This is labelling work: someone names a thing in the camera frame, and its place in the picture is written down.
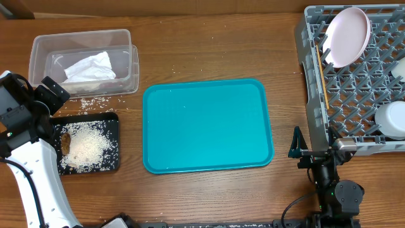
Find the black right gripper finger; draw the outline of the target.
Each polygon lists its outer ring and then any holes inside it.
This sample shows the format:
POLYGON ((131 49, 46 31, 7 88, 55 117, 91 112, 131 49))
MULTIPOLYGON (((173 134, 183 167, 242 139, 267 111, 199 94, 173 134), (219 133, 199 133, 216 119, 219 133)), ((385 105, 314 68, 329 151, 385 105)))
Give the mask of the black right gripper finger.
POLYGON ((328 127, 328 140, 329 141, 335 141, 336 139, 342 138, 342 136, 339 134, 339 132, 337 131, 337 129, 330 125, 328 127))
POLYGON ((295 126, 292 144, 288 153, 289 158, 300 158, 304 152, 308 151, 306 141, 299 126, 295 126))

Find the white napkin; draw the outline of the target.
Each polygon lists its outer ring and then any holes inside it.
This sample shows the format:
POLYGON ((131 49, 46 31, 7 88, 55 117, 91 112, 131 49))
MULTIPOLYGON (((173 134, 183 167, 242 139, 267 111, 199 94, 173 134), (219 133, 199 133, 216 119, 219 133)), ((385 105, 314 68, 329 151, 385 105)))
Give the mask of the white napkin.
POLYGON ((116 78, 106 51, 84 58, 64 70, 67 79, 64 83, 90 82, 116 78))

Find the grey bowl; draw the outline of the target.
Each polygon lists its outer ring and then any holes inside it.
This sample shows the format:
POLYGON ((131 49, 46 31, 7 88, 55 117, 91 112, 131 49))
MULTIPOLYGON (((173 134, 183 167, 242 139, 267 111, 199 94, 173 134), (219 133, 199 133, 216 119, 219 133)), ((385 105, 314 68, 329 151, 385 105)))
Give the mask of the grey bowl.
POLYGON ((404 102, 394 101, 380 106, 375 113, 379 131, 395 140, 404 139, 404 102))

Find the wooden chopstick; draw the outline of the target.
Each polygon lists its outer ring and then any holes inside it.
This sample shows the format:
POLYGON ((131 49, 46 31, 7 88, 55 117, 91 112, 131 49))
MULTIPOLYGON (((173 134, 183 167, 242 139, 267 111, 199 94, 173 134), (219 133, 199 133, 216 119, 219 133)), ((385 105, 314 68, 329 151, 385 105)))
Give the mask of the wooden chopstick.
POLYGON ((325 84, 325 78, 323 75, 323 67, 322 67, 322 61, 321 61, 321 56, 319 52, 319 47, 316 45, 316 55, 317 55, 317 60, 318 60, 318 66, 319 66, 319 71, 320 71, 320 78, 321 78, 321 84, 322 84, 322 89, 323 89, 323 95, 324 95, 324 102, 326 109, 329 110, 329 102, 328 102, 328 97, 327 97, 327 89, 326 89, 326 84, 325 84))

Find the white paper cup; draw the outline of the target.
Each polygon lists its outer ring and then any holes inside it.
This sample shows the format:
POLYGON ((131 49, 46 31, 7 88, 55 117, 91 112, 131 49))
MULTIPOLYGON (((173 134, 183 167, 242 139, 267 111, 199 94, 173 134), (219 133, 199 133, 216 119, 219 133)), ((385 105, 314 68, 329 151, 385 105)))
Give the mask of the white paper cup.
POLYGON ((405 58, 398 61, 398 64, 391 70, 391 74, 401 82, 405 82, 405 58))

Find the large white plate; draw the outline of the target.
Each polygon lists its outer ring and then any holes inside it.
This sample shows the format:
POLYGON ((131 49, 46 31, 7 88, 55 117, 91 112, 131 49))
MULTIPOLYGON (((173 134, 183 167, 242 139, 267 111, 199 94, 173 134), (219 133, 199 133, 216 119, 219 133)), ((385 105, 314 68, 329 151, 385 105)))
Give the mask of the large white plate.
POLYGON ((330 22, 322 51, 325 61, 334 68, 342 68, 354 63, 364 52, 371 35, 371 22, 360 8, 344 9, 330 22))

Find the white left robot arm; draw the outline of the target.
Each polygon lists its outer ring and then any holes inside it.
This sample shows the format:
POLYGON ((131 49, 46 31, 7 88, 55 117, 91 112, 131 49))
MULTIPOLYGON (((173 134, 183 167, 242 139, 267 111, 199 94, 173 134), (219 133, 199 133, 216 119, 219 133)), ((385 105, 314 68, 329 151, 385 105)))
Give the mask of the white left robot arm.
POLYGON ((70 94, 50 77, 33 88, 11 71, 1 74, 1 162, 11 169, 29 227, 80 227, 58 173, 51 117, 70 94))

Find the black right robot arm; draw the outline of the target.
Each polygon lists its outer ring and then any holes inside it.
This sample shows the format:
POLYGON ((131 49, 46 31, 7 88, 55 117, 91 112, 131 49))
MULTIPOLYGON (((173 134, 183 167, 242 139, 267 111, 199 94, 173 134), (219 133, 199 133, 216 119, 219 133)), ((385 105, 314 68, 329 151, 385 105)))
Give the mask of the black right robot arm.
POLYGON ((281 225, 287 226, 285 215, 298 202, 317 196, 320 210, 310 213, 297 223, 298 227, 359 227, 353 218, 359 214, 359 206, 365 190, 351 180, 341 180, 337 167, 351 160, 357 152, 356 143, 342 137, 334 127, 328 128, 329 146, 324 151, 310 151, 299 127, 294 128, 289 158, 298 158, 297 167, 307 170, 308 179, 315 190, 290 203, 283 211, 281 225))

